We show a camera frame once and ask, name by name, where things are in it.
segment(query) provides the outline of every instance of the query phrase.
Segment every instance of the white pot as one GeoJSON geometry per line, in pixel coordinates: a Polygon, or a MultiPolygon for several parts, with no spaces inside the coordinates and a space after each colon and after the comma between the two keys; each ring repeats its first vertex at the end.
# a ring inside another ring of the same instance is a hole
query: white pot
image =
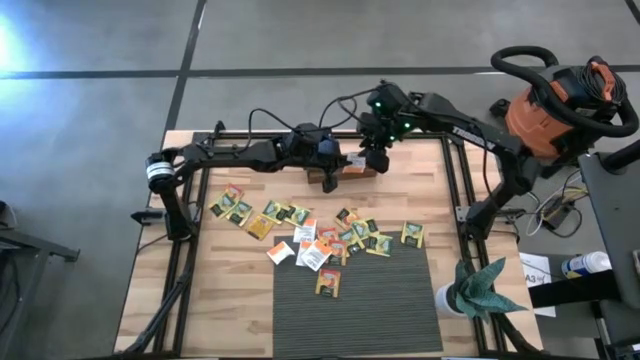
{"type": "Polygon", "coordinates": [[[467,316],[465,313],[457,312],[449,306],[449,302],[447,302],[447,290],[453,285],[453,281],[448,283],[447,285],[441,287],[436,292],[436,309],[441,315],[444,316],[452,316],[452,317],[464,317],[467,316]]]}

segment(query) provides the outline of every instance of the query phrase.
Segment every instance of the artificial plant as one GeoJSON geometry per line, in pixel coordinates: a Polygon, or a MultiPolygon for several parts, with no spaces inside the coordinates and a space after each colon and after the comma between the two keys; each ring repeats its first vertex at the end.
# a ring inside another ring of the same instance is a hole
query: artificial plant
{"type": "Polygon", "coordinates": [[[488,313],[527,310],[490,289],[504,269],[505,260],[499,259],[476,273],[467,271],[465,263],[460,260],[456,265],[456,280],[447,291],[449,305],[470,318],[479,316],[486,322],[489,321],[488,313]]]}

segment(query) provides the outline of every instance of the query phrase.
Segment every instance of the vacuum hose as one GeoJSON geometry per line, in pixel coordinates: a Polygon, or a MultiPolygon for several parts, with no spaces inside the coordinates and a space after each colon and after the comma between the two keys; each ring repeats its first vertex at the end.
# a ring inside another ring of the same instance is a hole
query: vacuum hose
{"type": "Polygon", "coordinates": [[[558,65],[558,59],[555,55],[539,46],[512,46],[502,49],[491,56],[491,66],[506,74],[520,78],[536,89],[539,93],[546,96],[545,106],[548,106],[562,121],[574,125],[576,127],[588,128],[599,132],[602,136],[607,137],[626,137],[638,130],[638,115],[627,97],[620,102],[618,114],[622,120],[622,125],[613,125],[594,121],[588,117],[584,117],[567,107],[555,93],[549,82],[537,72],[523,66],[518,66],[504,61],[505,58],[517,55],[534,56],[542,61],[546,67],[558,65]]]}

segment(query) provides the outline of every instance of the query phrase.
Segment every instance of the small wooden block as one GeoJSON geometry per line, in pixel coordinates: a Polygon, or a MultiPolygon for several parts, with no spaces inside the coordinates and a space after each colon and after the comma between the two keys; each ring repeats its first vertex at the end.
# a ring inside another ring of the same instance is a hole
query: small wooden block
{"type": "MultiPolygon", "coordinates": [[[[364,172],[362,173],[344,174],[342,172],[342,169],[338,169],[334,174],[338,177],[339,181],[342,181],[342,180],[353,180],[353,179],[364,179],[364,178],[375,177],[376,175],[378,175],[378,172],[376,172],[370,167],[366,167],[364,169],[364,172]]],[[[307,170],[307,181],[309,184],[318,184],[318,183],[321,183],[323,180],[324,180],[324,171],[319,169],[307,170]]]]}

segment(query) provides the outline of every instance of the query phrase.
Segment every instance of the wooden table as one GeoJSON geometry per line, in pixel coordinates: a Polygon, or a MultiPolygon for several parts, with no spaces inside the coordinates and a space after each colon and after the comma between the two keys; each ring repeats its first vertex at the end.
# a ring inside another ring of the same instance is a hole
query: wooden table
{"type": "MultiPolygon", "coordinates": [[[[170,131],[164,145],[185,145],[191,142],[192,136],[193,131],[170,131]]],[[[340,142],[343,152],[357,149],[356,140],[340,142]]],[[[475,190],[478,198],[482,199],[486,196],[482,185],[483,153],[469,146],[467,154],[475,190]]],[[[425,251],[435,294],[438,288],[453,280],[454,266],[460,257],[441,142],[406,140],[396,144],[388,155],[391,160],[388,173],[369,179],[343,181],[331,194],[322,193],[320,184],[307,184],[306,174],[301,169],[285,169],[275,174],[256,173],[249,169],[211,169],[207,203],[227,183],[234,183],[245,190],[243,200],[253,205],[256,211],[262,211],[269,199],[284,203],[293,201],[311,209],[312,216],[318,219],[320,226],[334,224],[333,217],[342,207],[355,208],[364,217],[374,217],[381,231],[401,230],[405,220],[422,223],[426,227],[425,251]]],[[[499,176],[493,157],[489,158],[488,176],[492,186],[495,186],[499,176]]],[[[457,163],[456,168],[460,193],[464,194],[457,163]]],[[[193,196],[199,186],[198,178],[195,176],[193,196]]],[[[150,205],[161,207],[162,203],[157,196],[152,196],[150,205]]],[[[163,225],[145,228],[140,245],[162,235],[164,231],[163,225]]],[[[208,210],[205,211],[183,356],[272,356],[274,264],[265,252],[274,245],[274,236],[292,234],[292,226],[283,224],[275,226],[264,241],[257,241],[229,221],[216,219],[208,210]]],[[[130,345],[157,310],[170,248],[169,241],[159,242],[146,248],[137,257],[116,350],[130,345]]],[[[475,255],[475,246],[470,248],[475,255]]],[[[487,248],[491,261],[507,258],[505,269],[495,283],[496,291],[531,309],[514,237],[496,233],[487,241],[487,248]]],[[[167,331],[168,344],[173,339],[177,306],[174,308],[167,331]]],[[[508,316],[532,345],[542,348],[532,310],[508,316]]],[[[444,351],[420,355],[477,354],[471,321],[439,315],[439,325],[444,351]]],[[[489,348],[495,349],[492,332],[487,325],[485,330],[489,348]]]]}

